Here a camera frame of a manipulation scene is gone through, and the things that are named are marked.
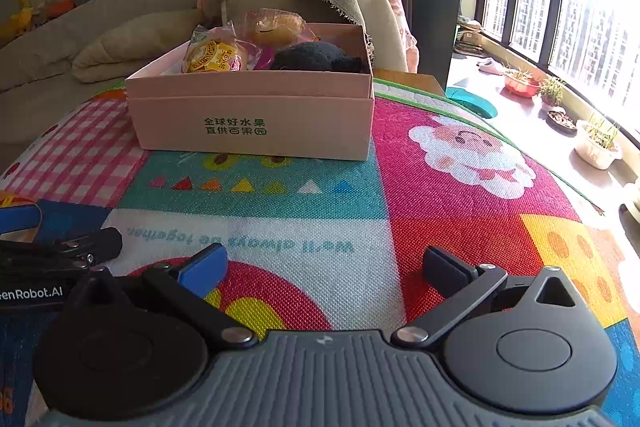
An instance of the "beige couch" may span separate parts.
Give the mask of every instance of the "beige couch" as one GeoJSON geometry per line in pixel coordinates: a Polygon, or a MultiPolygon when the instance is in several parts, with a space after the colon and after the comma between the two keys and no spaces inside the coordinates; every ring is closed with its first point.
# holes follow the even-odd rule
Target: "beige couch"
{"type": "Polygon", "coordinates": [[[109,29],[196,0],[93,0],[0,49],[0,171],[41,133],[116,80],[82,84],[74,57],[109,29]]]}

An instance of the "santa beard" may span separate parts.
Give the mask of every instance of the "santa beard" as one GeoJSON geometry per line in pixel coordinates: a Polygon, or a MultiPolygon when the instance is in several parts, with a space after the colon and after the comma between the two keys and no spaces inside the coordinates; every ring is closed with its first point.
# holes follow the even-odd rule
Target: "santa beard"
{"type": "Polygon", "coordinates": [[[505,200],[521,198],[525,188],[532,187],[536,179],[535,172],[520,153],[507,144],[498,151],[481,155],[435,138],[431,127],[414,127],[409,131],[409,138],[426,152],[424,160],[432,169],[448,172],[460,183],[480,185],[505,200]]]}

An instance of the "magenta fabric patch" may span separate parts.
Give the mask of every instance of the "magenta fabric patch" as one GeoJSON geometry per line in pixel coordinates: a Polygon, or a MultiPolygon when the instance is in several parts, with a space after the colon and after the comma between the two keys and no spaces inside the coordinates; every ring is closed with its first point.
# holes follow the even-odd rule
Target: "magenta fabric patch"
{"type": "Polygon", "coordinates": [[[147,157],[126,101],[97,98],[43,142],[6,190],[34,200],[114,206],[147,157]]]}
{"type": "Polygon", "coordinates": [[[373,138],[390,217],[580,221],[546,169],[471,125],[377,98],[373,138]]]}

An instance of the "white triangle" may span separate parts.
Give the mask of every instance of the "white triangle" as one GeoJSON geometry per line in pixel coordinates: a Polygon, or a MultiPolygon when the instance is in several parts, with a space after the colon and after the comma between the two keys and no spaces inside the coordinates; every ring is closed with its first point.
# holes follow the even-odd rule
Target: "white triangle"
{"type": "Polygon", "coordinates": [[[300,190],[298,191],[298,193],[299,194],[322,194],[322,190],[320,190],[320,187],[318,187],[313,180],[309,180],[304,185],[302,185],[302,187],[300,187],[300,190]]]}

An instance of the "pink triangle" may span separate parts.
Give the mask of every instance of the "pink triangle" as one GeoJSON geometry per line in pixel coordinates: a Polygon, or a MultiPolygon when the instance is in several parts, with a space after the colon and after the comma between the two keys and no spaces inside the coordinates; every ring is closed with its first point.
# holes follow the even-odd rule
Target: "pink triangle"
{"type": "Polygon", "coordinates": [[[177,184],[171,188],[173,190],[191,190],[193,185],[191,185],[191,179],[187,177],[177,182],[177,184]]]}
{"type": "Polygon", "coordinates": [[[166,178],[164,176],[158,176],[155,180],[149,183],[149,187],[162,188],[166,185],[166,178]]]}

